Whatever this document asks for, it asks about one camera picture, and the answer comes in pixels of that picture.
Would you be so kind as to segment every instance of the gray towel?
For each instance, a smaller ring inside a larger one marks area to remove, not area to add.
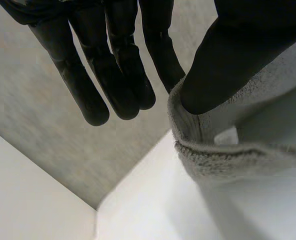
[[[231,99],[201,115],[180,102],[182,79],[170,93],[168,111],[175,148],[186,171],[200,185],[270,176],[296,167],[296,148],[273,142],[215,145],[214,137],[296,87],[296,44],[282,53]]]

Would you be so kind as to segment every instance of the black fabric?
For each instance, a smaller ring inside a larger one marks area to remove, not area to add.
[[[26,4],[20,4],[12,0],[0,0],[0,5],[22,25],[35,25],[42,21],[67,15],[76,8],[83,9],[97,4],[101,0],[28,0]]]

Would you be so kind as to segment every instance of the fingertip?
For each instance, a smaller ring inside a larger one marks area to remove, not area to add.
[[[199,105],[198,95],[189,89],[189,85],[185,82],[180,90],[180,101],[183,108],[191,114],[199,115],[204,113],[204,109]]]
[[[110,112],[107,107],[105,110],[101,110],[97,113],[84,115],[84,119],[87,121],[87,123],[94,127],[104,125],[109,120],[109,117]]]

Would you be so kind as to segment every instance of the black glove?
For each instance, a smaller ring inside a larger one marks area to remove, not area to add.
[[[0,0],[20,24],[29,25],[48,51],[88,123],[107,122],[109,110],[73,44],[69,23],[117,115],[124,120],[151,108],[155,95],[134,43],[138,0]],[[146,45],[169,92],[184,77],[168,35],[173,0],[140,0]],[[106,29],[113,54],[111,54]]]
[[[296,1],[215,0],[209,28],[181,90],[181,102],[203,114],[240,90],[296,42]]]

